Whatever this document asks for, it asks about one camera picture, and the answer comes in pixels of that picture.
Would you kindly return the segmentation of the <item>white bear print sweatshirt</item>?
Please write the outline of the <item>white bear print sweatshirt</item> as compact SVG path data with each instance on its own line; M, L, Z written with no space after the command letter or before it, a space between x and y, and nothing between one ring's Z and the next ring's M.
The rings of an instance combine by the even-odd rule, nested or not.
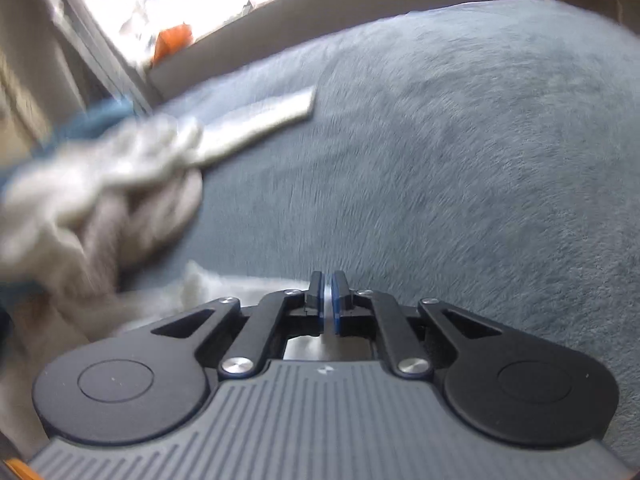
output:
M182 278L165 287L105 297L53 300L26 297L1 313L1 456L29 458L48 442L34 406L32 383L61 354L170 318L220 297L236 297L244 307L282 289L308 287L307 281L220 275L189 262Z

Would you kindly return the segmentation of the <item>white cloth strip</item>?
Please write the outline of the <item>white cloth strip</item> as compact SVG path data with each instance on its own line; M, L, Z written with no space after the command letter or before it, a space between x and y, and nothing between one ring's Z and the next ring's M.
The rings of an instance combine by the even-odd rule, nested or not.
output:
M236 153L264 136L311 118L317 88L308 87L234 110L204 127L186 166L204 167Z

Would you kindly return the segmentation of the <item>grey bed sheet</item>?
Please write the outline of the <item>grey bed sheet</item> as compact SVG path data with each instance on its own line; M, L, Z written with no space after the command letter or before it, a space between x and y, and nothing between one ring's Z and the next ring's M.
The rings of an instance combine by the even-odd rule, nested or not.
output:
M209 170L186 235L125 281L314 270L436 297L590 353L639 459L639 38L552 0L343 30L204 82L164 113L214 122L312 87L311 119Z

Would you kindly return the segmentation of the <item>blue duvet roll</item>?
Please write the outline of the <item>blue duvet roll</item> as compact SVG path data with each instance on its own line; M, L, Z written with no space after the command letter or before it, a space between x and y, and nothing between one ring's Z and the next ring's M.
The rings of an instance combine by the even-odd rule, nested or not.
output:
M64 124L55 127L47 140L41 141L32 154L49 154L66 141L96 139L108 130L136 114L134 103L127 98L105 99L89 106Z

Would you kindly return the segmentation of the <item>orange object on windowsill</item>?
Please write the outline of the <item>orange object on windowsill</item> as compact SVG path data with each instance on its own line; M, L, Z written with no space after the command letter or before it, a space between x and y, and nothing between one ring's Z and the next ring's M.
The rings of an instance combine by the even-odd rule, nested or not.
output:
M192 28L188 24L162 30L156 37L152 64L160 64L168 56L193 44Z

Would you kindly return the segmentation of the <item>cream fleece garment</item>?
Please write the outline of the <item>cream fleece garment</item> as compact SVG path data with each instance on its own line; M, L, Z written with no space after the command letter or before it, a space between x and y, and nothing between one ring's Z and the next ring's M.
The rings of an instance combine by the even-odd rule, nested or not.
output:
M85 269L78 229L99 198L165 183L200 140L194 119L129 119L96 140L70 143L13 175L1 195L1 276L63 288Z

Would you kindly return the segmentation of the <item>cream carved headboard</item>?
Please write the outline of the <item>cream carved headboard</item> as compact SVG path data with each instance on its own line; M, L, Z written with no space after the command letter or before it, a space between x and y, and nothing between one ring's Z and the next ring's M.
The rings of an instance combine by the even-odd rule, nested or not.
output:
M50 138L51 124L34 96L12 70L4 52L0 56L0 158L9 167L32 157Z

